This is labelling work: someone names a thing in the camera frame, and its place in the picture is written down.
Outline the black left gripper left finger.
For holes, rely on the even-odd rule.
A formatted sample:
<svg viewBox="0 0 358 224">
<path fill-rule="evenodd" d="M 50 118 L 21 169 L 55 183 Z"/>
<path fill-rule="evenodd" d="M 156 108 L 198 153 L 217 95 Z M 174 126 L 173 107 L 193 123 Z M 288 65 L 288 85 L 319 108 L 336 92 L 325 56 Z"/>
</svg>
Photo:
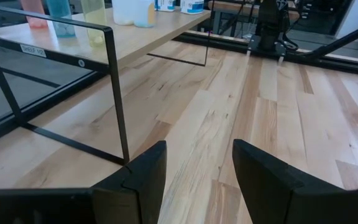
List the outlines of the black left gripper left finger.
<svg viewBox="0 0 358 224">
<path fill-rule="evenodd" d="M 96 224 L 157 224 L 167 171 L 167 143 L 158 141 L 93 185 Z"/>
</svg>

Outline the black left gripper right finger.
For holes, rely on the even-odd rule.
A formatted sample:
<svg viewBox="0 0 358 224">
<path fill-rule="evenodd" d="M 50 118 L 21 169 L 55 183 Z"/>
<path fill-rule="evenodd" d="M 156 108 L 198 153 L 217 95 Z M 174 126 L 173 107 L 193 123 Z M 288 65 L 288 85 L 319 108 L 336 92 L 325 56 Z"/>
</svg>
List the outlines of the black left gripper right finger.
<svg viewBox="0 0 358 224">
<path fill-rule="evenodd" d="M 303 182 L 286 162 L 241 139 L 233 140 L 232 160 L 252 223 L 284 224 L 291 195 Z"/>
</svg>

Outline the yellow translucent bottle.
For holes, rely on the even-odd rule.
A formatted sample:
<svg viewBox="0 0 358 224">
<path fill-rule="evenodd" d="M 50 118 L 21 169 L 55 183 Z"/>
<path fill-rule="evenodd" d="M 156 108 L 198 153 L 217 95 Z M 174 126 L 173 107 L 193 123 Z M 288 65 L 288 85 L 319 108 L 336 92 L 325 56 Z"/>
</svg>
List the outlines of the yellow translucent bottle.
<svg viewBox="0 0 358 224">
<path fill-rule="evenodd" d="M 106 25 L 104 0 L 81 0 L 85 21 L 92 24 Z M 96 29 L 87 29 L 89 44 L 97 47 L 104 43 L 104 32 Z"/>
</svg>

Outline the plain translucent white bottle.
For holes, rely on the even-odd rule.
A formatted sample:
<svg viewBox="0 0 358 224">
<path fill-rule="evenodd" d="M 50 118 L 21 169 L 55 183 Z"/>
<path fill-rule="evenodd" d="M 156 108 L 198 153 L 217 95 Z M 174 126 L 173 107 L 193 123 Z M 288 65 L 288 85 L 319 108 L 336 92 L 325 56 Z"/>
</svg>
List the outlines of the plain translucent white bottle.
<svg viewBox="0 0 358 224">
<path fill-rule="evenodd" d="M 134 25 L 151 28 L 155 25 L 155 0 L 135 0 Z"/>
<path fill-rule="evenodd" d="M 113 19 L 117 25 L 134 24 L 135 0 L 112 0 Z"/>
</svg>

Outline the white bottle with blue label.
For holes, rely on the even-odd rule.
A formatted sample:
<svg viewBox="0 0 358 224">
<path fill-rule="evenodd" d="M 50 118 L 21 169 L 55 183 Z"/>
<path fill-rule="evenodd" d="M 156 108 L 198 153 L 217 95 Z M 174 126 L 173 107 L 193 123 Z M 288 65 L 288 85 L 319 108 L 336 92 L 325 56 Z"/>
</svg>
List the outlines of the white bottle with blue label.
<svg viewBox="0 0 358 224">
<path fill-rule="evenodd" d="M 175 0 L 155 0 L 155 10 L 173 12 L 175 10 Z"/>
<path fill-rule="evenodd" d="M 203 12 L 204 0 L 180 0 L 180 12 L 184 14 L 200 14 Z"/>
</svg>

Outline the white shelf label sticker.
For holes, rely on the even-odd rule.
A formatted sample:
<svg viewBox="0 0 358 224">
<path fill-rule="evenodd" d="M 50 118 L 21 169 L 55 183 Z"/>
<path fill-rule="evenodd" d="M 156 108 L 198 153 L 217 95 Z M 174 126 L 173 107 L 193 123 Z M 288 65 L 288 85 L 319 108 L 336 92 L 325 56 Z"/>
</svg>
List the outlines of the white shelf label sticker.
<svg viewBox="0 0 358 224">
<path fill-rule="evenodd" d="M 43 57 L 43 58 L 47 57 L 44 49 L 40 49 L 38 47 L 24 45 L 24 44 L 20 44 L 20 47 L 21 47 L 22 52 L 25 54 L 35 55 L 35 56 Z"/>
</svg>

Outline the black aluminium table frame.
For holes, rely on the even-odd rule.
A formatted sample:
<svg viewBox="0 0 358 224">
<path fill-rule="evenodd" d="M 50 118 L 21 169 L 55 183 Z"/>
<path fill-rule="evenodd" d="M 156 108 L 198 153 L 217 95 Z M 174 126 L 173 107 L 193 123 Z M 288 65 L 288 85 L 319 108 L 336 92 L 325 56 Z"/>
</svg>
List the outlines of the black aluminium table frame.
<svg viewBox="0 0 358 224">
<path fill-rule="evenodd" d="M 111 27 L 102 27 L 70 20 L 69 23 L 76 28 L 76 37 L 62 40 L 58 40 L 51 29 L 31 29 L 28 24 L 19 24 L 0 27 L 0 47 L 20 53 L 23 53 L 20 44 L 38 47 L 45 50 L 47 55 L 45 59 L 90 70 L 90 75 L 75 81 L 73 87 L 64 87 L 63 93 L 56 92 L 49 97 L 46 105 L 50 106 L 76 93 L 91 80 L 96 81 L 109 74 L 111 69 L 119 70 L 170 40 L 247 53 L 250 41 L 234 40 L 218 35 L 207 37 L 203 33 L 190 32 L 190 27 L 201 21 L 202 18 L 185 17 L 174 19 L 167 26 L 139 28 L 115 24 Z M 97 47 L 90 46 L 87 29 L 103 31 L 104 43 Z M 316 56 L 314 52 L 287 52 L 284 59 L 289 62 L 358 74 L 357 61 L 332 57 L 328 53 Z"/>
</svg>

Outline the wooden shelf with black frame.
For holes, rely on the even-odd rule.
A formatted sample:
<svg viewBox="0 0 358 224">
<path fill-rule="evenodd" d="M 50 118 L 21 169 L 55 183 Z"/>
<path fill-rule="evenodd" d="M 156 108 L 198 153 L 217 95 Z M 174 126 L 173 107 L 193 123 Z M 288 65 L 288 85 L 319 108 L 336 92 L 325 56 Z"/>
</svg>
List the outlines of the wooden shelf with black frame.
<svg viewBox="0 0 358 224">
<path fill-rule="evenodd" d="M 74 15 L 72 19 L 64 19 L 2 6 L 0 6 L 0 11 L 76 27 L 76 38 L 63 40 L 52 37 L 51 30 L 33 30 L 25 24 L 1 27 L 0 47 L 109 75 L 123 156 L 114 156 L 28 123 L 23 117 L 23 112 L 0 67 L 0 88 L 17 123 L 29 131 L 122 166 L 129 162 L 129 147 L 119 83 L 119 69 L 139 57 L 150 55 L 154 49 L 205 21 L 211 15 L 210 11 L 195 15 L 186 15 L 180 12 L 158 12 L 155 27 L 139 28 L 119 26 L 114 23 L 107 26 L 92 24 L 85 22 L 81 14 Z"/>
</svg>

